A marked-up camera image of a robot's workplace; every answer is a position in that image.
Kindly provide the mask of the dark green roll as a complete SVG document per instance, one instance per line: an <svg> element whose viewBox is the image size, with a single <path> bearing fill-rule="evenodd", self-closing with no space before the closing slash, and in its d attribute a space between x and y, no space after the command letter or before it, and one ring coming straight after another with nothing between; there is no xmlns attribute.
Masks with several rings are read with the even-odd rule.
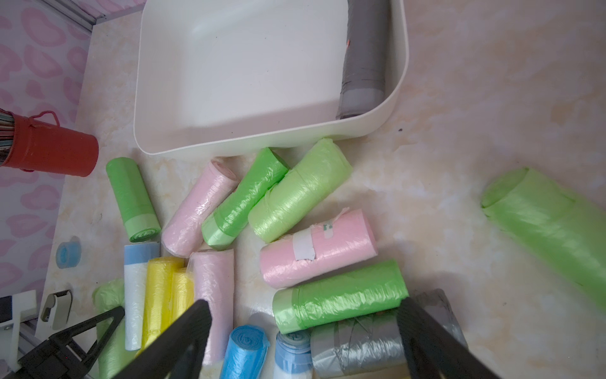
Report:
<svg viewBox="0 0 606 379"><path fill-rule="evenodd" d="M129 241L143 243L159 235L161 226L137 163L115 158L107 163L106 172Z"/></svg>

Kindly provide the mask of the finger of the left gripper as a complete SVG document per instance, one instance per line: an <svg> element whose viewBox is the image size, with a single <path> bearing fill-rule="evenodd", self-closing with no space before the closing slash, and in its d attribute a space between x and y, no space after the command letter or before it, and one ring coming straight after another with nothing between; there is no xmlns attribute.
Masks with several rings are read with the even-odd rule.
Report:
<svg viewBox="0 0 606 379"><path fill-rule="evenodd" d="M19 359L21 368L17 378L71 378L85 377L92 369L109 343L116 329L125 317L125 309L117 306L86 321L51 335L47 340L34 347ZM75 341L74 337L96 328L100 323L109 321L107 330L88 350Z"/></svg>

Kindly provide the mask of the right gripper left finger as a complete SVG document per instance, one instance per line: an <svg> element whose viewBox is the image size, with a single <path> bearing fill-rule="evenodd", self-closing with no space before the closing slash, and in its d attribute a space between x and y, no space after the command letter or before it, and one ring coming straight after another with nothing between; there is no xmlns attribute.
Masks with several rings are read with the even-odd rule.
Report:
<svg viewBox="0 0 606 379"><path fill-rule="evenodd" d="M210 306L197 300L117 378L198 378L212 325Z"/></svg>

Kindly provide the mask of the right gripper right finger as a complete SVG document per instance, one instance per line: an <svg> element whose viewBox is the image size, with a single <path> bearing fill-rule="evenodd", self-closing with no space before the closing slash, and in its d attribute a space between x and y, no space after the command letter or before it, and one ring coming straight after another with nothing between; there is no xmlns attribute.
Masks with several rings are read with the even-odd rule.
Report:
<svg viewBox="0 0 606 379"><path fill-rule="evenodd" d="M410 377L497 377L412 298L401 301L397 324Z"/></svg>

